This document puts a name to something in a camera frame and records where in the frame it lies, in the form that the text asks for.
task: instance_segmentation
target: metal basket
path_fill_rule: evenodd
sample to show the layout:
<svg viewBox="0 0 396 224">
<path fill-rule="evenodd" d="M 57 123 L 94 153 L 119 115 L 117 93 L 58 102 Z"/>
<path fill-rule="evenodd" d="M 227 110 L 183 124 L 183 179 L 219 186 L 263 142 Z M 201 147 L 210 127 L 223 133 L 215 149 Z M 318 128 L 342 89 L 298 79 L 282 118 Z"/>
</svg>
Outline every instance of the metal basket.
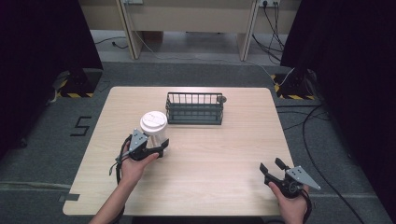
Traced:
<svg viewBox="0 0 396 224">
<path fill-rule="evenodd" d="M 222 93 L 168 92 L 166 117 L 169 124 L 218 124 L 223 117 Z"/>
</svg>

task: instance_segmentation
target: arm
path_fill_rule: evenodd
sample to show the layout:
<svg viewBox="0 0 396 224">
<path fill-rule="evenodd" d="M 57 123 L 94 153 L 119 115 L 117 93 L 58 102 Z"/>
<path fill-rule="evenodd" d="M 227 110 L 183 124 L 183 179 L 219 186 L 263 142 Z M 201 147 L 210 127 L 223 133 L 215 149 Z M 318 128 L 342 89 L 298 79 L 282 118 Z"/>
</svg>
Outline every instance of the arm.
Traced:
<svg viewBox="0 0 396 224">
<path fill-rule="evenodd" d="M 303 224 L 304 215 L 306 212 L 306 201 L 303 196 L 298 196 L 295 199 L 289 199 L 283 196 L 280 189 L 276 184 L 270 182 L 268 184 L 272 192 L 275 194 L 278 202 L 280 215 L 285 219 L 286 224 Z M 304 186 L 306 192 L 308 192 L 308 186 Z"/>
<path fill-rule="evenodd" d="M 122 176 L 120 183 L 90 223 L 109 223 L 114 220 L 125 205 L 137 182 L 142 177 L 145 167 L 152 161 L 155 161 L 158 155 L 158 153 L 151 154 L 142 161 L 133 161 L 131 158 L 125 159 L 121 166 Z"/>
</svg>

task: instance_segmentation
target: wire basket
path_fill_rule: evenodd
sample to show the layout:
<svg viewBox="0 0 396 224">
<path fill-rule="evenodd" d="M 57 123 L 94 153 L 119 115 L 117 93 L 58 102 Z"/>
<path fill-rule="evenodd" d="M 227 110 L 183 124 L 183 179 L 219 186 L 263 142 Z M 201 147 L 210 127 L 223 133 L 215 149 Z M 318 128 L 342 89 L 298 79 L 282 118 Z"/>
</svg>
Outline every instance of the wire basket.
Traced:
<svg viewBox="0 0 396 224">
<path fill-rule="evenodd" d="M 218 124 L 223 117 L 222 93 L 168 92 L 166 117 L 169 124 Z"/>
</svg>

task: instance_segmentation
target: gray carpet floor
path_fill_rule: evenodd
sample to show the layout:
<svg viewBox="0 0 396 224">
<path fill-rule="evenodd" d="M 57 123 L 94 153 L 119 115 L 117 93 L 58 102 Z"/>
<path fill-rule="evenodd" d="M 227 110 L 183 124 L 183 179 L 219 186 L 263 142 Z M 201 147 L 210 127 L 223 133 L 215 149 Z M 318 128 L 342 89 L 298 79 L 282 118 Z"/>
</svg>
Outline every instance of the gray carpet floor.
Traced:
<svg viewBox="0 0 396 224">
<path fill-rule="evenodd" d="M 63 196 L 73 184 L 96 121 L 114 86 L 263 87 L 271 90 L 294 164 L 322 186 L 311 190 L 314 209 L 307 223 L 359 223 L 346 204 L 315 169 L 304 147 L 306 115 L 318 99 L 278 99 L 271 78 L 259 66 L 176 63 L 104 63 L 104 73 L 92 98 L 58 98 L 47 106 L 27 137 L 26 148 L 13 149 L 0 161 L 1 223 L 87 223 L 91 217 L 63 214 Z M 270 74 L 289 68 L 266 67 Z M 344 196 L 365 223 L 391 223 L 361 168 L 349 157 L 332 117 L 321 107 L 305 124 L 312 158 L 326 179 Z M 75 125 L 90 128 L 84 136 Z M 121 223 L 131 223 L 123 217 Z"/>
</svg>

